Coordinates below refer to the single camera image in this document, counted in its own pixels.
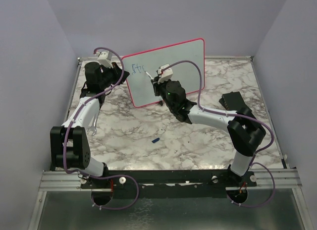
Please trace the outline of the blue marker cap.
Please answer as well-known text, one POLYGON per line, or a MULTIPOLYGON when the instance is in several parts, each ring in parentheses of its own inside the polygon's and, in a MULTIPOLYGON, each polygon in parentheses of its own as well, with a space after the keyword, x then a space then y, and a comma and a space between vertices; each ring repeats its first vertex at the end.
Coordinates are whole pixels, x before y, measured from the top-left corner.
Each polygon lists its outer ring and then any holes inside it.
POLYGON ((160 141, 160 138, 156 138, 156 139, 152 140, 152 143, 156 143, 158 141, 160 141))

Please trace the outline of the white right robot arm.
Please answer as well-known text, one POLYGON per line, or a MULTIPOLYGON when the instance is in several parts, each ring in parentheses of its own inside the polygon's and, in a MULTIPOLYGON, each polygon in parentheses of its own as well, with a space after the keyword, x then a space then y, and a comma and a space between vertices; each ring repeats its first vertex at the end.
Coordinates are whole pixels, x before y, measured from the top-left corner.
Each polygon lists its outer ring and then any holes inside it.
POLYGON ((160 96, 174 117, 188 124, 202 124, 225 131, 229 134, 236 151, 227 174, 231 185, 239 186, 245 181, 245 173, 251 160, 266 135, 266 131, 257 122, 249 108, 229 111, 224 115, 220 111, 211 113, 200 108, 196 102, 186 98, 180 82, 167 80, 159 83, 159 77, 151 80, 155 96, 160 96))

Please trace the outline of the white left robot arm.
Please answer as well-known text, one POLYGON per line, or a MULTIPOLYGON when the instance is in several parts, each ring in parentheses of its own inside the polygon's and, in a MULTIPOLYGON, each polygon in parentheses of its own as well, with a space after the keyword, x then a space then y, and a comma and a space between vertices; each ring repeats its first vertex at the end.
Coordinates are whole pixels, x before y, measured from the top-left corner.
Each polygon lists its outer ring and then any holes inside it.
POLYGON ((67 173, 90 175, 92 182, 102 188, 109 183, 107 166, 91 156, 87 133, 96 134, 98 116, 106 96, 130 74, 115 62, 104 66, 92 61, 84 69, 86 81, 79 105, 66 122, 50 130, 52 167, 63 168, 67 173))

